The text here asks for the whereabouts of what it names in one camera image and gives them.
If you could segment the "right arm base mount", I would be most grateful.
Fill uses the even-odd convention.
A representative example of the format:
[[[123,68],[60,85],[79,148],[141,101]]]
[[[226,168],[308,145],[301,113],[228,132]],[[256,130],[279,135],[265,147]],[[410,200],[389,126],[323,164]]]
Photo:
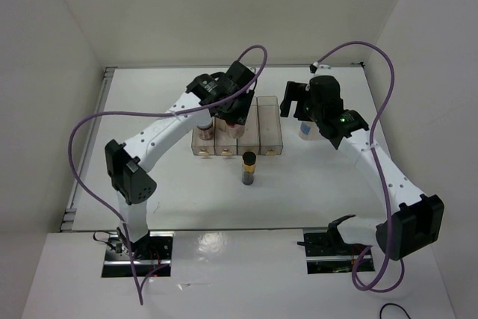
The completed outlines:
[[[353,265],[365,249],[362,244],[335,245],[325,230],[304,231],[297,245],[304,249],[308,275],[352,273]]]

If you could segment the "clear-lid red spice jar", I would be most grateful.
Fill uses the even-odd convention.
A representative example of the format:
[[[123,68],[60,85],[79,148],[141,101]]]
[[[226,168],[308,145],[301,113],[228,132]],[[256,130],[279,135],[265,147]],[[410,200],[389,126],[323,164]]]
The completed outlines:
[[[214,138],[214,120],[210,118],[209,122],[198,125],[197,136],[200,140],[212,140]]]

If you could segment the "clear organizer bin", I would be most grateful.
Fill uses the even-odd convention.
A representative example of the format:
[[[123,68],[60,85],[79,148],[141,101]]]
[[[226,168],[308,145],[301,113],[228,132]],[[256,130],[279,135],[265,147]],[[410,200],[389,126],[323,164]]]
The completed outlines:
[[[282,154],[283,140],[279,116],[279,104],[276,96],[259,96],[258,129],[260,155],[277,156]]]
[[[193,128],[191,150],[196,156],[208,157],[215,155],[214,138],[212,140],[200,140],[197,136],[197,128]]]
[[[243,155],[245,152],[254,152],[257,155],[259,149],[258,110],[256,105],[252,105],[244,125],[244,133],[238,139],[238,155]]]
[[[230,138],[226,132],[219,130],[214,121],[214,151],[219,156],[234,156],[238,154],[237,140]]]

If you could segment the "yellow-lid spice bottle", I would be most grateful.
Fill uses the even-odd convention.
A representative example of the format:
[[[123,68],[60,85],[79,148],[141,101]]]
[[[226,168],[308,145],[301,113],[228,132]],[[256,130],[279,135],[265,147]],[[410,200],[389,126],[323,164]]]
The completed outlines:
[[[216,118],[216,127],[219,130],[226,132],[226,122],[224,120]]]

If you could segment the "pink-lid spice bottle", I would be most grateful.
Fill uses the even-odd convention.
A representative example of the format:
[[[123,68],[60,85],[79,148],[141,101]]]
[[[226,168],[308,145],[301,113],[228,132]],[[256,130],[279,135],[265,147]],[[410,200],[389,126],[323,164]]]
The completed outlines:
[[[226,133],[230,138],[238,139],[243,136],[244,132],[244,125],[226,123]]]

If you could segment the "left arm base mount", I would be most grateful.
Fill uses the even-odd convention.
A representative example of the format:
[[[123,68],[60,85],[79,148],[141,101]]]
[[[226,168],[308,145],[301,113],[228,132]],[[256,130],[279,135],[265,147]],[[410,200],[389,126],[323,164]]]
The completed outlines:
[[[104,244],[105,257],[102,278],[131,278],[132,270],[127,246],[113,231],[98,231],[92,236],[95,242]],[[172,269],[173,232],[150,232],[146,246],[133,253],[134,267],[140,278],[151,274],[153,277],[169,277]]]

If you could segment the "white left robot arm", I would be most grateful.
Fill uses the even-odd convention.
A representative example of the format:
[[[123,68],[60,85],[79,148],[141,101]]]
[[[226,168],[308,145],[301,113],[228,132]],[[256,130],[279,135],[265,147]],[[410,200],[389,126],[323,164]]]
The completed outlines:
[[[166,117],[124,143],[111,140],[106,144],[107,173],[117,192],[122,216],[119,237],[129,257],[142,258],[149,249],[146,201],[157,188],[149,171],[194,128],[210,129],[214,118],[242,126],[254,96],[249,88],[254,77],[255,73],[240,61],[233,62],[226,72],[198,75]]]

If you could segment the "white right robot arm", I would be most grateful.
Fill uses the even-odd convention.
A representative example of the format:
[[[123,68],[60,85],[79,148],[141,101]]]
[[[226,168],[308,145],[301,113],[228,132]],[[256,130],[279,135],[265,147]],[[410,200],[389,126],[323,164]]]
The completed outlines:
[[[384,203],[384,222],[350,214],[330,223],[331,251],[343,254],[353,243],[376,244],[386,258],[398,261],[438,240],[444,202],[414,185],[387,156],[359,112],[344,107],[335,77],[289,81],[279,109],[281,117],[293,114],[315,123],[320,135],[350,160]]]

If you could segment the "black gold pepper bottle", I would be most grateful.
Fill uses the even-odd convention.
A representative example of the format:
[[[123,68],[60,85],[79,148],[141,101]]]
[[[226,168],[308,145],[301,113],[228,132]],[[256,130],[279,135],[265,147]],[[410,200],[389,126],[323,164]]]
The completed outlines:
[[[242,155],[242,183],[251,185],[255,179],[255,165],[257,156],[252,151],[247,151]]]

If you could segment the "blue-label white spice bottle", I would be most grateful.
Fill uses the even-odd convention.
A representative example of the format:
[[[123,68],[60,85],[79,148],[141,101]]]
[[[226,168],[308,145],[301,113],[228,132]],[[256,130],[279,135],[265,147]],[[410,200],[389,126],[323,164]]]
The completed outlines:
[[[299,137],[303,140],[322,140],[317,124],[312,121],[302,121],[299,126]]]

